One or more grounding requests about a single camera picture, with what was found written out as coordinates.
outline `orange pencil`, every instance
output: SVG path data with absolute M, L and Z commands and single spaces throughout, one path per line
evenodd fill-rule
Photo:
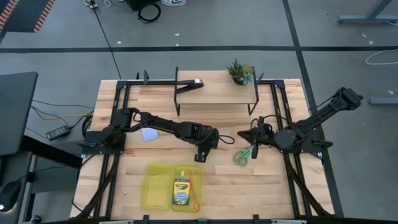
M 192 194 L 193 194 L 193 200 L 195 201 L 195 209 L 199 211 L 199 205 L 197 201 L 197 195 L 195 194 L 195 189 L 193 188 L 193 180 L 191 176 L 191 171 L 188 170 L 188 175 L 189 175 L 189 182 L 191 183 L 191 189 L 192 189 Z

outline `power adapter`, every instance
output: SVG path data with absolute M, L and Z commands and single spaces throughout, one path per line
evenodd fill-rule
M 70 133 L 70 128 L 68 126 L 62 126 L 61 128 L 57 128 L 55 130 L 52 130 L 50 132 L 47 132 L 45 135 L 48 137 L 50 141 L 53 141 L 54 139 L 60 138 L 62 136 L 66 136 Z

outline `green scissors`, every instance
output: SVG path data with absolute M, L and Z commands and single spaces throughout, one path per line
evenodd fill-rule
M 251 149 L 252 148 L 236 152 L 233 157 L 234 162 L 237 162 L 240 166 L 246 166 L 249 156 L 251 155 Z

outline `potted plant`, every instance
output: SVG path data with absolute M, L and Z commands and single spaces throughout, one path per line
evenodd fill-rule
M 232 65 L 226 67 L 229 75 L 238 85 L 246 85 L 253 82 L 254 68 L 251 65 L 241 65 L 238 60 L 232 62 Z

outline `plant pot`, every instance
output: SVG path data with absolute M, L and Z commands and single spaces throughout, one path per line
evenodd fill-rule
M 232 79 L 234 80 L 234 82 L 235 82 L 236 84 L 238 84 L 238 85 L 244 85 L 244 84 L 243 84 L 243 81 L 238 80 L 238 79 L 236 79 L 236 78 L 232 78 Z

